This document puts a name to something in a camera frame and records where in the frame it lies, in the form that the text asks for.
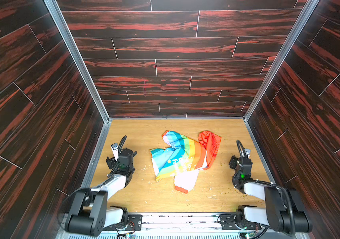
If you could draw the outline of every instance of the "dark wood wall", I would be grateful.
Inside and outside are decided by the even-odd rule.
[[[0,238],[53,238],[103,125],[43,0],[0,2]]]
[[[243,116],[306,0],[58,0],[111,117]]]
[[[340,0],[321,0],[249,124],[273,176],[299,190],[312,238],[340,239]]]

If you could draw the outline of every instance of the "side wall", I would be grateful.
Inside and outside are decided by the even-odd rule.
[[[312,238],[340,238],[340,0],[321,0],[249,124],[278,183],[301,193]]]
[[[103,125],[43,0],[0,3],[0,238],[53,238]]]
[[[57,2],[111,117],[232,117],[306,0]]]

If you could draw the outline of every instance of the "wooden tabletop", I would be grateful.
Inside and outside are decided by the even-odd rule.
[[[209,130],[222,137],[218,155],[208,170],[201,170],[193,190],[176,191],[172,177],[155,181],[149,149],[169,147],[162,140],[166,130],[173,130],[194,140]],[[236,140],[251,150],[252,178],[269,181],[259,155],[242,119],[163,119],[113,120],[91,186],[107,179],[110,169],[106,157],[112,157],[110,145],[126,135],[124,147],[137,151],[135,172],[126,188],[118,191],[108,205],[128,208],[129,212],[234,212],[238,205],[265,207],[264,201],[240,193],[232,184],[234,170],[228,162],[239,155]]]

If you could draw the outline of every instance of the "metal corner post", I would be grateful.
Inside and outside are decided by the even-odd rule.
[[[295,24],[293,25],[291,31],[289,32],[287,38],[285,39],[285,42],[282,48],[277,54],[275,61],[273,62],[271,68],[269,69],[267,75],[265,76],[262,85],[257,91],[255,98],[253,99],[251,105],[249,106],[249,109],[245,113],[244,115],[245,122],[247,122],[248,119],[251,117],[253,111],[255,110],[256,106],[260,102],[261,98],[263,97],[263,94],[265,93],[268,86],[272,82],[273,77],[276,75],[285,57],[288,55],[288,52],[291,50],[294,42],[296,41],[297,37],[300,35],[308,19],[311,17],[313,10],[316,8],[319,1],[320,0],[308,0],[308,2],[306,2],[300,15],[297,17]]]
[[[107,123],[109,121],[109,115],[105,109],[105,106],[102,103],[100,94],[98,93],[96,86],[94,85],[94,82],[91,78],[91,75],[89,74],[89,71],[86,68],[85,62],[81,57],[80,51],[78,50],[77,45],[74,42],[73,36],[68,28],[68,25],[66,24],[64,16],[62,15],[62,12],[58,7],[56,0],[43,0],[43,1],[47,6],[48,11],[51,14],[53,21],[55,22],[58,31],[60,32],[66,46],[68,47],[68,50],[72,55],[73,60],[78,70],[80,71],[80,74],[84,79],[84,82],[94,102],[96,103],[97,109],[99,110],[103,121]]]

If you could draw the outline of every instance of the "light wood surface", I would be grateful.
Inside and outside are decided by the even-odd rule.
[[[201,131],[209,130],[222,137],[218,155],[208,170],[201,170],[193,190],[188,194],[176,191],[174,178],[155,181],[149,149],[166,148],[162,134],[173,130],[194,140]],[[234,212],[238,205],[265,207],[264,201],[240,193],[232,185],[234,170],[228,162],[238,156],[236,140],[251,150],[253,179],[269,181],[242,119],[172,119],[113,120],[101,153],[92,187],[107,179],[110,172],[105,160],[112,157],[110,145],[126,135],[124,147],[137,151],[135,172],[126,188],[118,191],[108,205],[128,208],[129,212]]]

